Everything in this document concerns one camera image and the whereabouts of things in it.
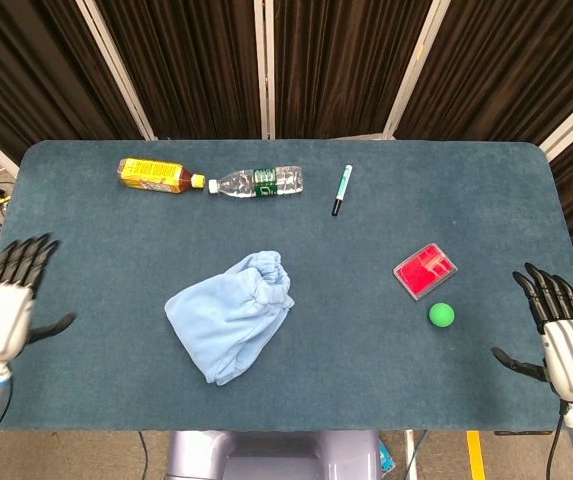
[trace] table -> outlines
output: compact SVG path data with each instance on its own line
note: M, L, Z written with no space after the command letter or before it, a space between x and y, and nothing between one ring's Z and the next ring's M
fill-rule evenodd
M301 165L304 191L234 199L140 191L119 160L184 163L220 178ZM344 165L354 165L331 216ZM549 429L550 389L502 367L494 345L539 363L511 272L525 261L573 284L573 250L548 164L523 143L47 141L26 154L0 238L51 232L61 246L34 322L64 334L13 362L3 428ZM393 266L437 242L459 271L416 302ZM163 306L248 253L273 249L295 306L251 369L205 383ZM457 318L438 329L430 305Z

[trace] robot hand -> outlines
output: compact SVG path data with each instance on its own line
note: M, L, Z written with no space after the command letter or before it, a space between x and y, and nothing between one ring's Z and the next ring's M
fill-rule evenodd
M549 382L561 399L560 421L547 465L549 478L552 453L562 419L573 445L573 288L563 278L550 275L530 263L526 264L526 271L532 280L519 272L513 272L513 278L528 298L544 347L544 366L518 362L497 347L493 347L492 352L505 367L536 380Z
M0 254L0 362L9 362L25 345L57 335L75 320L69 313L53 325L30 329L33 299L57 246L42 235L15 241Z

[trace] yellow bottle label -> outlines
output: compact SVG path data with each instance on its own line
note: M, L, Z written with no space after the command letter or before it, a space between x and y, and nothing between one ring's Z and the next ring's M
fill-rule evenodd
M144 190L180 192L183 165L141 158L124 158L117 169L124 185Z

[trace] green bottle label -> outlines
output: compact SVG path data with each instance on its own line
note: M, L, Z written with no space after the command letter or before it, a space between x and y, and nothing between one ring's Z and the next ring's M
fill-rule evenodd
M255 195L267 197L277 195L277 171L274 168L259 168L253 170Z

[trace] green ball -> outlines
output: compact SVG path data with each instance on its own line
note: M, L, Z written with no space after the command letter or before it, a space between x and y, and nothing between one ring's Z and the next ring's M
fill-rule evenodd
M447 303L436 303L430 307L428 318L436 327L450 327L455 321L455 310Z

